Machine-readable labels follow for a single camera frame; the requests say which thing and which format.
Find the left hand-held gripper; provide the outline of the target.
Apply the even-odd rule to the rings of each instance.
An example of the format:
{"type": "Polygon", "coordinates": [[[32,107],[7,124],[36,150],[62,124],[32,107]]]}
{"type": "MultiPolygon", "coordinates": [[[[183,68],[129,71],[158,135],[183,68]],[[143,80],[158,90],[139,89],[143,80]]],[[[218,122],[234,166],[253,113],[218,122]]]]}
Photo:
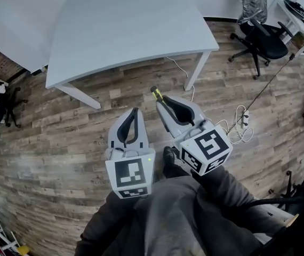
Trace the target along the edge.
{"type": "Polygon", "coordinates": [[[148,143],[142,112],[132,108],[122,114],[108,132],[105,161],[113,192],[120,199],[151,194],[156,151],[148,143]]]}

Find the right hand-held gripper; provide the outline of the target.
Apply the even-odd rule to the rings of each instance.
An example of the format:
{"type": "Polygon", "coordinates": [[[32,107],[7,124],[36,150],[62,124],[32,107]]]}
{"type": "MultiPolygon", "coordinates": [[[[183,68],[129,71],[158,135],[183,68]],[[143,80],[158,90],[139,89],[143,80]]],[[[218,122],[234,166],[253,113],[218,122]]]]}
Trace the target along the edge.
{"type": "Polygon", "coordinates": [[[198,175],[205,175],[225,163],[233,146],[221,126],[205,120],[199,105],[181,97],[163,95],[163,99],[157,99],[156,108],[164,127],[175,138],[173,144],[179,158],[198,175]]]}

